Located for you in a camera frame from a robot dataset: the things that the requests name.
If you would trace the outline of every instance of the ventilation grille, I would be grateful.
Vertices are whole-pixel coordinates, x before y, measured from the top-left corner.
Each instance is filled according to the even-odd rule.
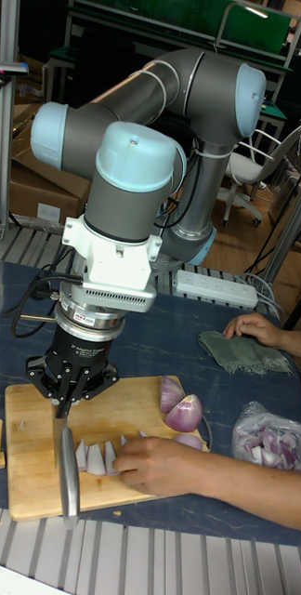
[[[113,299],[115,301],[124,302],[126,304],[142,304],[146,303],[146,299],[144,297],[133,297],[133,296],[125,296],[124,294],[112,294],[110,291],[97,291],[94,289],[87,289],[85,294],[87,296],[91,296],[92,298],[99,298],[99,299]]]

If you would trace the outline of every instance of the human hand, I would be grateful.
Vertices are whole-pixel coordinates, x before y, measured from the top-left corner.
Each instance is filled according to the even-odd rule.
[[[129,440],[114,461],[127,485],[143,494],[179,496],[197,494],[206,453],[174,440]]]
[[[233,318],[223,331],[223,336],[232,338],[234,334],[238,337],[251,335],[256,337],[262,345],[282,349],[283,333],[284,331],[281,328],[272,324],[262,314],[253,312],[252,314],[243,314]]]

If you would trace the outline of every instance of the office chair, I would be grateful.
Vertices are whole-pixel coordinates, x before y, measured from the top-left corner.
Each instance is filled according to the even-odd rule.
[[[276,149],[268,155],[267,153],[256,149],[253,146],[252,139],[249,139],[249,143],[240,142],[243,147],[248,147],[251,153],[251,158],[244,157],[237,152],[233,152],[229,158],[229,162],[226,167],[225,175],[233,179],[233,183],[229,191],[220,189],[217,198],[226,202],[225,215],[222,220],[222,224],[227,227],[229,225],[229,213],[232,205],[243,206],[250,211],[255,218],[253,219],[253,225],[257,226],[262,221],[262,215],[257,209],[250,204],[253,200],[255,192],[259,186],[259,182],[267,179],[270,174],[276,169],[282,157],[288,153],[289,149],[296,143],[301,135],[301,125],[291,132],[283,142],[276,140],[271,135],[267,134],[263,130],[256,130],[259,134],[268,137],[278,146]],[[263,155],[266,162],[263,165],[259,165],[255,161],[255,153]],[[253,184],[255,187],[252,191],[251,196],[237,192],[238,186],[242,186],[244,183]]]

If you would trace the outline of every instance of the knife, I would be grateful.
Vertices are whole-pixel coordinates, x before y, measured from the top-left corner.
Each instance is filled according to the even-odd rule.
[[[59,463],[63,521],[66,529],[74,529],[80,516],[80,483],[68,412],[65,404],[52,405],[54,458],[56,467]]]
[[[72,530],[80,518],[80,482],[72,431],[67,425],[59,439],[59,481],[64,525]]]

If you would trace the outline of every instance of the human arm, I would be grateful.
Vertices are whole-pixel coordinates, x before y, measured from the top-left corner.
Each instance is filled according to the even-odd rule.
[[[226,326],[223,335],[226,338],[232,338],[234,334],[238,337],[251,335],[262,345],[284,350],[301,358],[301,332],[284,331],[257,312],[233,318]]]
[[[209,496],[301,530],[299,471],[260,467],[159,438],[128,441],[115,468],[140,492]]]

